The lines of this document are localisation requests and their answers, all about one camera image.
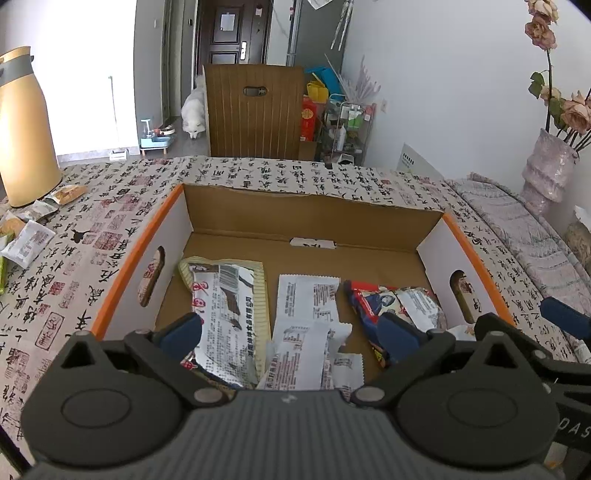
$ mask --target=table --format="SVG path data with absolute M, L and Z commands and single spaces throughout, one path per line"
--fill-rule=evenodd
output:
M 391 170 L 306 161 L 182 157 L 67 168 L 64 184 L 89 191 L 47 222 L 57 235 L 29 266 L 13 265 L 0 297 L 0 359 L 6 365 L 0 423 L 31 458 L 20 412 L 31 390 L 73 332 L 89 329 L 125 256 L 175 185 L 325 194 L 360 202 L 453 213 L 496 281 L 518 327 L 554 353 L 576 361 L 563 334 L 540 316 L 539 291 L 488 225 L 443 181 Z M 10 467 L 0 467 L 8 480 Z

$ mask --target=artificial rose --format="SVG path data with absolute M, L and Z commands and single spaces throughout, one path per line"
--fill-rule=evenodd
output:
M 556 48 L 554 32 L 541 15 L 534 15 L 531 22 L 525 24 L 525 34 L 531 38 L 531 42 L 542 50 Z
M 591 111 L 585 105 L 585 98 L 581 91 L 571 95 L 572 100 L 566 100 L 563 106 L 562 121 L 581 135 L 591 127 Z
M 558 90 L 555 87 L 552 87 L 552 98 L 557 98 L 558 100 L 560 100 L 561 97 L 562 93 L 560 93 L 560 90 Z M 545 106 L 548 106 L 548 100 L 550 99 L 550 87 L 548 87 L 547 85 L 544 85 L 542 87 L 540 98 L 544 100 Z
M 547 23 L 558 21 L 558 8 L 553 0 L 525 0 L 531 15 L 541 14 Z

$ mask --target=cardboard box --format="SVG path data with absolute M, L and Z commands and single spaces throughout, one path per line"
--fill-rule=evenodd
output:
M 331 240 L 337 247 L 294 247 L 293 238 Z M 138 287 L 160 247 L 165 262 L 142 307 Z M 457 270 L 465 273 L 484 312 L 513 323 L 484 264 L 447 214 L 321 195 L 179 185 L 146 227 L 109 290 L 92 327 L 97 337 L 119 339 L 137 328 L 162 328 L 189 312 L 191 294 L 176 266 L 193 255 L 261 261 L 271 328 L 280 274 L 432 288 L 448 326 L 462 325 L 465 321 L 450 287 Z M 371 380 L 379 366 L 341 289 L 337 306 L 341 321 L 353 324 L 345 351 L 363 354 L 365 378 Z

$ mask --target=wooden chair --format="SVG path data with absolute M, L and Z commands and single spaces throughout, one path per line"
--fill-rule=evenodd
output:
M 211 156 L 298 159 L 301 67 L 239 64 L 204 69 Z

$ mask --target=doorway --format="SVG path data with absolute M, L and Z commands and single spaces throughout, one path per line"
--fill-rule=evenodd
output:
M 271 0 L 211 0 L 202 7 L 197 73 L 209 63 L 265 63 Z

